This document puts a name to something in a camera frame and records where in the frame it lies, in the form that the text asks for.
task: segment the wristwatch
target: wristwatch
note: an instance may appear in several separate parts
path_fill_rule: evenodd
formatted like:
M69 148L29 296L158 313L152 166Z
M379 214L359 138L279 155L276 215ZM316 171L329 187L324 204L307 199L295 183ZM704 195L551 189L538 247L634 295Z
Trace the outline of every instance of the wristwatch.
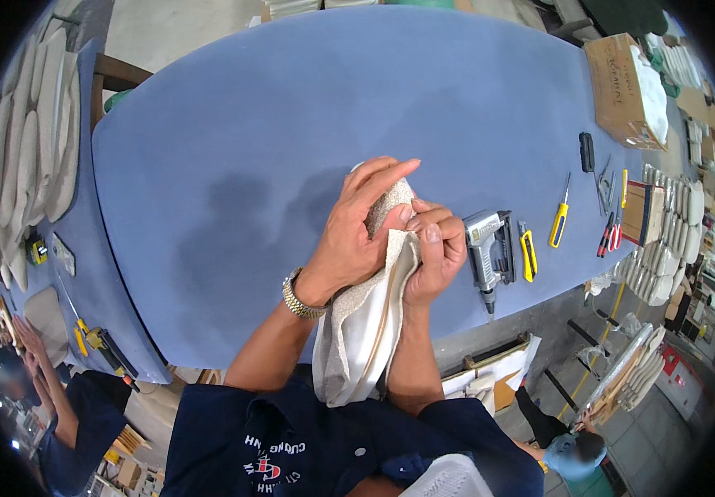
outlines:
M328 301L324 307L311 307L310 305L305 305L300 302L294 294L294 282L302 270L303 266L301 265L297 269L293 270L288 276L286 276L286 279L283 280L283 301L286 303L289 310L297 316L303 319L319 319L321 316L324 316L324 313L327 312L327 308L330 306L332 299Z

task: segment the fingernail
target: fingernail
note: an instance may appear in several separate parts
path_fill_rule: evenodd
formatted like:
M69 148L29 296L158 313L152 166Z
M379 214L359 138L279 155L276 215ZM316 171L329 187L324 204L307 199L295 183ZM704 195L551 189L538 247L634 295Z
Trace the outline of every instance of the fingernail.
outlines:
M399 213L399 219L402 220L402 223L407 223L410 221L410 218L412 217L412 207L410 204L404 204L404 207L402 207L402 212Z
M437 224L427 226L427 241L430 244L440 241L440 228Z
M421 221L418 220L418 218L413 218L410 220L407 226L404 227L404 229L408 232L414 232L418 228L421 227Z

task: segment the wooden frame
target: wooden frame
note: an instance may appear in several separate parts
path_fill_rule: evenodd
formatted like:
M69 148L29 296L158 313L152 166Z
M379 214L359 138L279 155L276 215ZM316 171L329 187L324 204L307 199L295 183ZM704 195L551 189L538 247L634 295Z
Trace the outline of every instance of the wooden frame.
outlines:
M95 126L104 117L104 90L113 92L132 90L152 75L152 72L138 68L136 65L130 65L128 62L123 62L102 53L97 54L93 74L89 132L92 133L95 130Z

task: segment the tool on table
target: tool on table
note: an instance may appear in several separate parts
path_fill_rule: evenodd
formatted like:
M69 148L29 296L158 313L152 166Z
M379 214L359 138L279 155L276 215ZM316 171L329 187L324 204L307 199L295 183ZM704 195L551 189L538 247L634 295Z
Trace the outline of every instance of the tool on table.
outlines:
M548 237L548 244L554 248L559 246L564 232L564 224L568 222L568 190L570 189L570 173L568 173L568 182L564 185L564 197L556 210L554 218L554 226L551 228L551 236Z
M112 336L108 331L102 328L89 329L87 323L78 315L76 306L73 305L73 301L70 299L70 294L67 293L67 288L65 287L65 282L62 280L62 275L57 271L57 277L59 278L59 283L62 285L62 290L65 293L65 298L70 303L70 308L73 309L73 313L76 315L76 325L74 327L74 332L76 333L76 341L78 342L78 348L87 357L87 347L84 345L86 339L87 343L92 348L97 349L101 355L104 356L106 362L114 370L114 374L123 378L126 385L130 386L134 391L139 392L140 388L134 383L136 378L136 373L134 372L134 367L125 358L123 352L117 347L112 340Z
M579 143L581 144L581 170L584 173L594 173L595 150L592 145L592 135L579 133Z
M620 240L622 237L622 224L620 222L620 206L617 206L617 212L614 215L614 224L611 226L611 234L609 235L609 252L616 251L620 248Z
M611 236L611 226L614 222L614 213L609 214L609 221L606 223L606 228L603 230L603 236L601 236L601 243L598 245L598 253L595 254L596 257L604 258L606 256L606 251L609 248L609 238Z
M521 248L523 249L523 278L531 283L537 275L537 256L534 253L534 241L531 239L531 230L526 227L524 221L517 222L517 229L521 233Z
M612 207L612 200L614 199L614 187L617 185L617 172L611 172L611 179L607 175L607 173L609 172L610 162L611 154L606 160L606 165L603 167L603 171L597 178L598 199L601 204L602 215L609 215L609 211Z
M515 260L512 255L510 211L492 212L483 210L462 220L465 224L466 243L473 270L473 285L479 288L479 296L485 303L490 318L496 313L496 284L515 282ZM496 242L501 246L502 257Z
M628 169L622 170L622 194L620 195L620 207L626 208L628 198Z
M26 259L32 265L43 264L48 259L48 249L40 233L33 232L26 241Z

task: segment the navy blue shirt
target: navy blue shirt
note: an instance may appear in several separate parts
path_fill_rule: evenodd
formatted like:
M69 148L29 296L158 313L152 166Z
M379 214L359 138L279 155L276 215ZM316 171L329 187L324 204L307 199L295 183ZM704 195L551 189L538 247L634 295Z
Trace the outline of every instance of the navy blue shirt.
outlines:
M79 495L104 454L125 427L125 417L106 393L83 374L70 379L65 396L78 418L76 448L54 436L57 416L51 420L38 447L40 472L54 495Z
M291 380L256 394L229 386L184 389L162 497L345 495L382 473L404 488L445 454L473 457L495 497L541 497L543 471L475 398L444 400L418 417L366 400L328 408Z

